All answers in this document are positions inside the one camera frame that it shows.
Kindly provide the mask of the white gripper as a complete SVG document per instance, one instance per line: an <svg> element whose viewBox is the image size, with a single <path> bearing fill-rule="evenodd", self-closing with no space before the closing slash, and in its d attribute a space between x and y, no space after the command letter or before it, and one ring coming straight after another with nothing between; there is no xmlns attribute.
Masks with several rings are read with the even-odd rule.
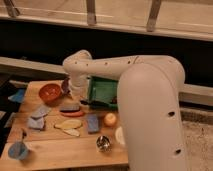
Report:
<svg viewBox="0 0 213 171"><path fill-rule="evenodd" d="M73 97L86 99L88 92L89 81L86 77L69 78L69 90Z"/></svg>

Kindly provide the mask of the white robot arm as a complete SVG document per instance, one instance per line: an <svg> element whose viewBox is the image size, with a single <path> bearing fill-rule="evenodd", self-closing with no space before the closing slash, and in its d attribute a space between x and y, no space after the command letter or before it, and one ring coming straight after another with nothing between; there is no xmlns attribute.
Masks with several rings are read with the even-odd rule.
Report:
<svg viewBox="0 0 213 171"><path fill-rule="evenodd" d="M117 103L130 171L189 171L179 108L185 72L165 55L94 59L80 50L63 61L79 94L87 76L118 82Z"/></svg>

